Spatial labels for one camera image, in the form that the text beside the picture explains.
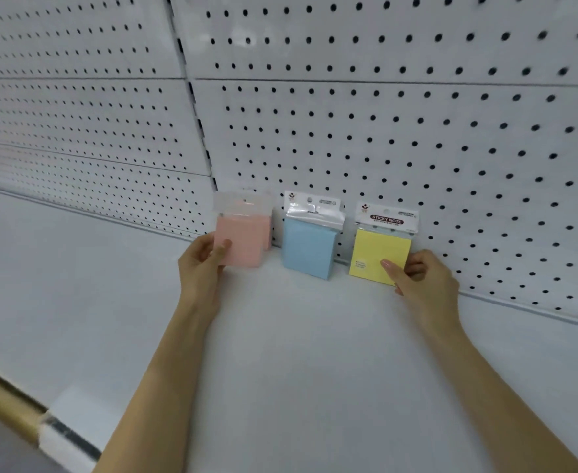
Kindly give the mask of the white shelf label holder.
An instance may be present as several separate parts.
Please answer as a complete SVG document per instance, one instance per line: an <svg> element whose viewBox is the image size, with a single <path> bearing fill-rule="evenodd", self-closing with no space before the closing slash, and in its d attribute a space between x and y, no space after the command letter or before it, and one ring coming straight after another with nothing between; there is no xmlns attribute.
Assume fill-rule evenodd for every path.
<svg viewBox="0 0 578 473"><path fill-rule="evenodd" d="M93 473L101 454L102 406L76 386L65 389L39 424L39 450L65 473Z"/></svg>

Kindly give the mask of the pink sticky note packet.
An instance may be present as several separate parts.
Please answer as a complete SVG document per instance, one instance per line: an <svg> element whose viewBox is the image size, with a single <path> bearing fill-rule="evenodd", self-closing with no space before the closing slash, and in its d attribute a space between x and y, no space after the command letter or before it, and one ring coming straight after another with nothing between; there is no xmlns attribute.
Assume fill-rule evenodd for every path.
<svg viewBox="0 0 578 473"><path fill-rule="evenodd" d="M231 245L222 260L225 267L256 268L271 247L273 198L253 191L218 191L213 197L217 214L214 246Z"/></svg>

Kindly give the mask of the white slotted shelf upright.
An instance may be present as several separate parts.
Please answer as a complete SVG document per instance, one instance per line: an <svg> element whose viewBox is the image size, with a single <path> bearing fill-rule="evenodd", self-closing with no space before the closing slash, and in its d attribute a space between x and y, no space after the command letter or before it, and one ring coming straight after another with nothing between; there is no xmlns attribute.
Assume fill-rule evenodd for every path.
<svg viewBox="0 0 578 473"><path fill-rule="evenodd" d="M198 140L199 140L199 144L201 146L201 151L202 151L202 155L203 155L203 159L206 165L206 171L207 171L207 175L208 178L210 179L210 184L211 184L211 189L213 191L218 191L218 187L216 184L216 178L213 174L213 170L212 170L212 162L211 162L211 158L210 158L210 154L207 150L207 146L206 146L206 142L205 142L205 134L204 134L204 130L203 130L203 124L201 123L201 120L199 119L198 116L198 112L196 109L196 97L195 97L195 92L193 89L193 85L192 85L192 81L194 80L192 77L190 77L189 72L188 72L188 65L187 65L187 58L186 58L186 50L185 50L185 39L184 39L184 29L181 26L180 23L180 18L178 15L178 10L177 10L177 5L176 2L177 0L165 0L166 3L166 9L168 11L167 17L168 20L170 22L170 26L171 26L171 31L172 31L172 36L174 38L174 42L177 46L177 49L179 51L178 53L178 63L180 63L181 66L181 73L183 75L183 80L184 83L186 85L186 96L188 97L189 103L190 103L190 109L192 111L192 117L194 119L194 126L198 135Z"/></svg>

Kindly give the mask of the person's left forearm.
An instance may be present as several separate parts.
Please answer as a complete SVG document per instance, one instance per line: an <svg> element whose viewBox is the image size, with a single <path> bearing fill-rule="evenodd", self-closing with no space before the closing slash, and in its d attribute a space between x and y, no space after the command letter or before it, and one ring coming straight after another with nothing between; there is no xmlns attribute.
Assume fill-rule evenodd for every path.
<svg viewBox="0 0 578 473"><path fill-rule="evenodd" d="M92 473L184 473L208 327L219 302L180 303Z"/></svg>

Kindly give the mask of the person's right hand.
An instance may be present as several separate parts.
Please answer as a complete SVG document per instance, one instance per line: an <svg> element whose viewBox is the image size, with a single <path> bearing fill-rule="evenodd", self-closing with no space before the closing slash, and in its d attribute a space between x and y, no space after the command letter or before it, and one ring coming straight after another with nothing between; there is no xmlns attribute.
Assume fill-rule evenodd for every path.
<svg viewBox="0 0 578 473"><path fill-rule="evenodd" d="M422 334L447 342L462 337L459 283L451 270L426 249L411 254L403 269L410 277L410 285L402 297Z"/></svg>

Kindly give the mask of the blue sticky note packet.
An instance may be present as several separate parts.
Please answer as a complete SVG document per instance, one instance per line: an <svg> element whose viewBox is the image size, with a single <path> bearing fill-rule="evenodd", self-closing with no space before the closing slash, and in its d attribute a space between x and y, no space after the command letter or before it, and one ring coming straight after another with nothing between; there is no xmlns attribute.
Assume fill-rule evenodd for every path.
<svg viewBox="0 0 578 473"><path fill-rule="evenodd" d="M339 198L286 190L282 261L287 269L329 279L346 214Z"/></svg>

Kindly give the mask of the white pegboard panel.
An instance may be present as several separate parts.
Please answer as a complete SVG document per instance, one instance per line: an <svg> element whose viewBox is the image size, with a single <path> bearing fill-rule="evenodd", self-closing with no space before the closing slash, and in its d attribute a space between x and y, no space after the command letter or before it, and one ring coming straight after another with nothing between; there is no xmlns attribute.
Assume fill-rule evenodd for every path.
<svg viewBox="0 0 578 473"><path fill-rule="evenodd" d="M210 177L0 144L0 191L183 238L214 231Z"/></svg>
<svg viewBox="0 0 578 473"><path fill-rule="evenodd" d="M0 144L211 173L183 79L0 79Z"/></svg>
<svg viewBox="0 0 578 473"><path fill-rule="evenodd" d="M194 80L218 190L417 211L467 293L578 319L578 87Z"/></svg>
<svg viewBox="0 0 578 473"><path fill-rule="evenodd" d="M578 87L578 0L170 0L196 79Z"/></svg>
<svg viewBox="0 0 578 473"><path fill-rule="evenodd" d="M0 0L9 78L185 78L167 0Z"/></svg>

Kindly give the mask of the person's right forearm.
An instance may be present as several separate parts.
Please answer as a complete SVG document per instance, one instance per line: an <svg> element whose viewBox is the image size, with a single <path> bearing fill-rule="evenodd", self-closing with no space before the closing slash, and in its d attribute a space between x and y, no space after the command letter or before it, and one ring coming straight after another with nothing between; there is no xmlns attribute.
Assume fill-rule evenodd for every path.
<svg viewBox="0 0 578 473"><path fill-rule="evenodd" d="M578 473L578 458L480 354L458 317L422 322L427 341L497 473Z"/></svg>

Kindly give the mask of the yellow sticky note packet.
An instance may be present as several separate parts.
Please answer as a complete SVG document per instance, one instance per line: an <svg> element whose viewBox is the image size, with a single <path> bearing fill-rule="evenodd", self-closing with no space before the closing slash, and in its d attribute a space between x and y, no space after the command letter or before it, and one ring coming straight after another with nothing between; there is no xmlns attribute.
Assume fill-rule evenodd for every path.
<svg viewBox="0 0 578 473"><path fill-rule="evenodd" d="M382 267L387 260L404 268L412 238L419 230L419 212L397 206L358 201L355 211L356 235L349 275L394 286Z"/></svg>

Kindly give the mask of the gold shelf edge rail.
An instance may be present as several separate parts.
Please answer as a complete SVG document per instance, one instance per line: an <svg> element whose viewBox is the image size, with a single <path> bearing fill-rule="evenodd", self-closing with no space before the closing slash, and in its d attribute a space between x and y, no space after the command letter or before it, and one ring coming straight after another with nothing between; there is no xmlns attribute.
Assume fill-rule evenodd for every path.
<svg viewBox="0 0 578 473"><path fill-rule="evenodd" d="M0 377L0 421L31 445L39 445L39 430L48 408Z"/></svg>

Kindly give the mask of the person's left hand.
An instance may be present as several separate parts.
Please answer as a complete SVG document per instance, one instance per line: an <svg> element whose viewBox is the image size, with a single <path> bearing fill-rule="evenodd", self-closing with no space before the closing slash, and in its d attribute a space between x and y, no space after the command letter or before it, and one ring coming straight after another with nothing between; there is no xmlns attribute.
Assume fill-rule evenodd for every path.
<svg viewBox="0 0 578 473"><path fill-rule="evenodd" d="M207 262L214 246L214 232L196 238L180 256L177 265L181 292L178 308L214 317L219 308L219 286L224 266Z"/></svg>

